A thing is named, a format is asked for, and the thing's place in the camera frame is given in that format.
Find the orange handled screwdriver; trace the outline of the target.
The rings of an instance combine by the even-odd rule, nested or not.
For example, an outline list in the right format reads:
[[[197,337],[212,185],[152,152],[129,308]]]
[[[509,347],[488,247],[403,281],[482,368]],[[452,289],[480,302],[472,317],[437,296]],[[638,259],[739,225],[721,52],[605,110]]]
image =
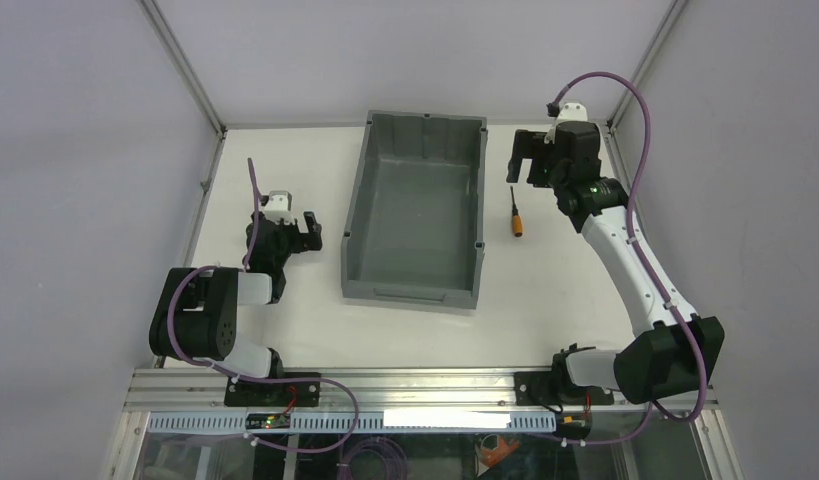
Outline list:
[[[515,238],[520,238],[524,234],[523,222],[515,199],[514,187],[510,187],[511,200],[511,231]]]

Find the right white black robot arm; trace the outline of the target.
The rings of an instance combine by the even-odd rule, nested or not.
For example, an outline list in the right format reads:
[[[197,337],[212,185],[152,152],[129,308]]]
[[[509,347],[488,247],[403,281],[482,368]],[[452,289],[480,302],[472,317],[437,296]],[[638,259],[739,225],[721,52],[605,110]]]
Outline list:
[[[600,132],[587,121],[514,134],[507,182],[517,183],[523,162],[530,163],[528,184],[553,191],[558,209],[607,270],[634,334],[620,351],[571,345],[555,354],[534,397],[574,403],[606,389],[643,404],[704,395],[724,342],[723,326],[714,316],[701,316],[670,282],[643,238],[627,190],[602,175],[599,151]]]

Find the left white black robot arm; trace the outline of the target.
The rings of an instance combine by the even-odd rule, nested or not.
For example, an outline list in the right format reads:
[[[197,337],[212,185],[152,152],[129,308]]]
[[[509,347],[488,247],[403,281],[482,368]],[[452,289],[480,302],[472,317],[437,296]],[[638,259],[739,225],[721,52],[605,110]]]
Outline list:
[[[285,291],[288,259],[323,246],[322,226],[311,211],[297,222],[259,214],[247,227],[246,267],[180,267],[169,271],[149,330],[158,356],[220,367],[229,379],[227,407],[316,407],[320,374],[287,376],[279,353],[256,345],[237,329],[241,306],[278,303]]]

